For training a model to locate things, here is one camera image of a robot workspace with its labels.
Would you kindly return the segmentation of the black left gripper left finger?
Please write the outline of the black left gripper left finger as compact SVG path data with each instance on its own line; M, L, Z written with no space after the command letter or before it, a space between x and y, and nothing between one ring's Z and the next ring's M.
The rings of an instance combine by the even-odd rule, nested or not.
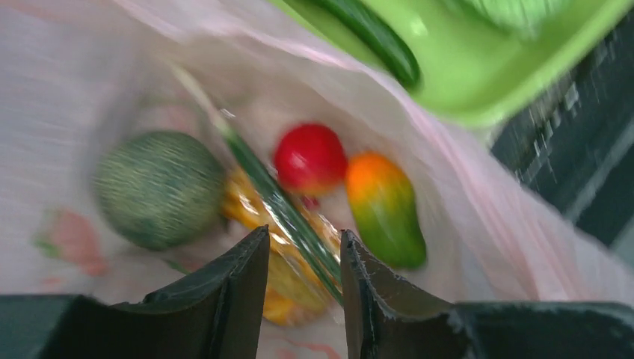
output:
M1 297L3 358L254 358L267 281L269 231L137 304L85 295Z

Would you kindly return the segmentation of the green cucumber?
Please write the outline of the green cucumber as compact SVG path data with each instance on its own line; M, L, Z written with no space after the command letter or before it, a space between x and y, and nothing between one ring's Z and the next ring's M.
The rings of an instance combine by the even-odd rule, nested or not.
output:
M404 88L421 83L419 63L399 35L360 0L315 0L315 6L339 20L381 60Z

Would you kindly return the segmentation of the napa cabbage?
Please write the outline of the napa cabbage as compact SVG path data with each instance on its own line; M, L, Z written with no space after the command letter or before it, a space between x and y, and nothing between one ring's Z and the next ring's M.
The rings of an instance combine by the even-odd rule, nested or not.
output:
M504 31L534 37L546 22L567 10L572 1L465 0L453 3Z

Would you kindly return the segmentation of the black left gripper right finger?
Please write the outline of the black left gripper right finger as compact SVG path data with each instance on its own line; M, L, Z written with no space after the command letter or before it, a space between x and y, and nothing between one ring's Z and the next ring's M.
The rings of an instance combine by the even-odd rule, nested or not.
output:
M633 356L633 309L624 304L452 304L387 268L350 230L342 232L340 256L350 358Z

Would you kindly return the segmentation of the pink plastic grocery bag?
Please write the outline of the pink plastic grocery bag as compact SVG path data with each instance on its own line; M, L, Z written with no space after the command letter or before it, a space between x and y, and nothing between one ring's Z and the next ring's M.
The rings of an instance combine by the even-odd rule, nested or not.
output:
M421 194L431 261L404 277L455 304L610 302L633 309L633 273L510 176L470 133L441 123L387 75L263 1L1 3L1 297L85 295L137 304L186 274L108 228L89 178L127 135L215 131L165 58L230 107L263 150L294 110L342 113L346 144L404 165ZM343 319L261 322L256 357L349 358Z

